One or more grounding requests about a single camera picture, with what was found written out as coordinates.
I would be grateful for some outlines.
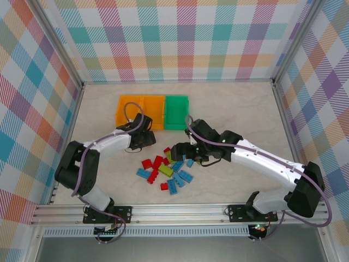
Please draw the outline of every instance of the green lego brick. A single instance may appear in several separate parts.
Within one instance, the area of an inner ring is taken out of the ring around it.
[[[161,166],[159,166],[159,171],[168,177],[171,177],[173,174],[173,170],[168,166],[165,166],[164,164],[161,164]]]
[[[185,116],[189,113],[187,96],[166,96],[164,129],[185,130]]]
[[[166,155],[166,157],[167,157],[167,159],[169,160],[169,162],[170,162],[171,165],[173,165],[173,164],[176,162],[176,161],[174,161],[174,160],[171,159],[171,151],[167,151],[167,152],[165,153],[165,155]]]

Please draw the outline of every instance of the red lego brick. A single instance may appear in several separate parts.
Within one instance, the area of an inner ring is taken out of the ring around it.
[[[160,188],[161,188],[161,190],[168,190],[169,189],[169,184],[162,183],[162,184],[160,184]]]
[[[157,156],[154,160],[153,169],[158,170],[159,166],[163,163],[163,157]]]
[[[142,161],[142,165],[144,169],[151,168],[153,166],[152,161],[150,159],[146,159]]]
[[[164,157],[163,164],[164,165],[169,165],[170,161],[166,157]]]
[[[158,176],[159,172],[157,170],[153,170],[149,178],[147,179],[149,184],[154,183],[155,178]]]

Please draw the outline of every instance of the plaid wallpaper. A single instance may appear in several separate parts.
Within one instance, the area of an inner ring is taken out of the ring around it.
[[[327,0],[279,89],[303,161],[322,167],[349,261],[349,0]]]
[[[310,2],[41,0],[94,82],[269,79]]]
[[[25,0],[0,0],[0,261],[47,200],[78,89]]]

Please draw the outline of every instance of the black mounting bracket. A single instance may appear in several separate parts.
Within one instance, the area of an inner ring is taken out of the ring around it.
[[[247,215],[245,205],[228,205],[226,214],[229,216],[230,222],[269,222],[269,218],[271,222],[278,221],[278,215],[272,212],[257,214],[255,219],[252,219]]]
[[[120,220],[115,221],[115,218],[103,215],[97,211],[94,211],[90,207],[85,207],[85,213],[83,217],[83,224],[119,224]],[[112,213],[116,216],[123,218],[126,224],[131,223],[132,207],[131,206],[114,206]]]

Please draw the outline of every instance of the orange tray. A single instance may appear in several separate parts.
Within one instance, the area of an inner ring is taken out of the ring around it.
[[[124,107],[127,102],[135,102],[141,106],[146,116],[153,119],[152,129],[162,130],[164,128],[165,96],[120,96],[119,104],[115,114],[116,126],[127,123],[124,115]],[[128,105],[126,113],[129,119],[135,119],[140,110],[135,105]]]

